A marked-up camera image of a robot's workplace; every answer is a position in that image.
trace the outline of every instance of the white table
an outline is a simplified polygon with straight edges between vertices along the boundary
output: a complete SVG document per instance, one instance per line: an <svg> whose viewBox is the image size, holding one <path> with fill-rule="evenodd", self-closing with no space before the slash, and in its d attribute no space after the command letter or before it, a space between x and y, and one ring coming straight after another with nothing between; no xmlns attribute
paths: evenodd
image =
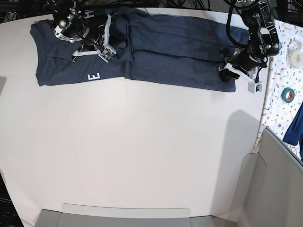
<svg viewBox="0 0 303 227"><path fill-rule="evenodd" d="M30 25L47 18L0 25L0 169L24 225L63 203L228 213L243 158L253 151L265 89L251 94L244 79L235 93L123 78L39 87ZM232 25L245 27L239 16Z"/></svg>

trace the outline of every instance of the blue fabric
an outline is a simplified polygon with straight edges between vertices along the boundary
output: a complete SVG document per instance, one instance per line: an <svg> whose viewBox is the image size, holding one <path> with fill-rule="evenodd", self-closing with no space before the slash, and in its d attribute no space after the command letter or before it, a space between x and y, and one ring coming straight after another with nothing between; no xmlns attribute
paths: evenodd
<svg viewBox="0 0 303 227"><path fill-rule="evenodd" d="M112 18L111 39L117 56L105 63L98 56L71 61L79 43L54 37L46 21L31 26L38 51L37 79L42 85L86 82L88 74L100 79L125 77L155 83L234 92L234 80L221 82L217 67L235 46L224 24L196 17L150 16L134 8L100 9L95 15L117 13ZM231 27L240 43L247 43L247 30Z"/></svg>
<svg viewBox="0 0 303 227"><path fill-rule="evenodd" d="M300 154L301 157L303 157L302 139L303 139L303 109L301 105L297 115L294 117L293 122L291 123L287 132L285 133L283 141L285 143L294 146L297 145L298 142L300 141Z"/></svg>

